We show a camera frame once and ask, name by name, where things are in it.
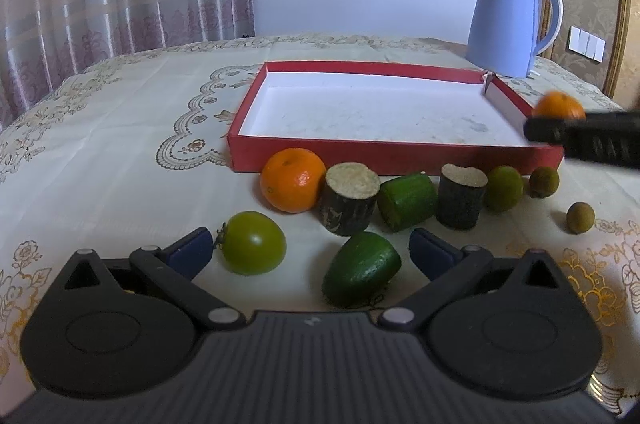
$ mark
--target red box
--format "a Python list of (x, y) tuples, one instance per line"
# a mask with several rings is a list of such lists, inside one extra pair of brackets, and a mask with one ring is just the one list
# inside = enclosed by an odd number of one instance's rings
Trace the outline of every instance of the red box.
[(529, 175), (538, 166), (558, 167), (563, 156), (561, 147), (524, 140), (530, 113), (524, 99), (496, 77), (485, 82), (482, 71), (270, 61), (227, 140), (236, 172), (259, 173), (274, 153), (303, 147), (327, 167), (361, 162), (379, 175), (439, 175), (446, 163), (485, 172), (510, 165)]

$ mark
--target green tomato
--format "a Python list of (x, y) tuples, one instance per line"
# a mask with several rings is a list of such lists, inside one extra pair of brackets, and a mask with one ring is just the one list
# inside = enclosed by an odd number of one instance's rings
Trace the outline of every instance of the green tomato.
[(242, 211), (222, 227), (219, 245), (229, 269), (238, 274), (268, 273), (287, 250), (282, 229), (268, 216)]

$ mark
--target kettle handle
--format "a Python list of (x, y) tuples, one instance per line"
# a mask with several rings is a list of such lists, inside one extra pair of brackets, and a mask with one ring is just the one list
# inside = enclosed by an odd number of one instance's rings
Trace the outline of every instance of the kettle handle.
[(549, 23), (545, 37), (538, 42), (533, 54), (540, 54), (554, 42), (560, 32), (563, 15), (564, 5), (562, 4), (562, 0), (551, 0), (551, 22)]

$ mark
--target blue electric kettle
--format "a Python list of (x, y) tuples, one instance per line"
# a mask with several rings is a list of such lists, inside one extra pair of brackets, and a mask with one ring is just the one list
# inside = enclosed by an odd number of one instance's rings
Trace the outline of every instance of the blue electric kettle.
[(562, 24), (562, 0), (551, 0), (548, 31), (538, 41), (540, 0), (477, 0), (466, 59), (480, 68), (525, 78), (534, 58), (555, 40)]

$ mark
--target tomato stem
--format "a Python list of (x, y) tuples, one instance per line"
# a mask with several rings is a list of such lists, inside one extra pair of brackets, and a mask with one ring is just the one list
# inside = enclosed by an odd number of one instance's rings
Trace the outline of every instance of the tomato stem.
[(213, 248), (221, 247), (225, 243), (226, 222), (222, 224), (220, 229), (216, 230), (216, 240), (213, 242)]

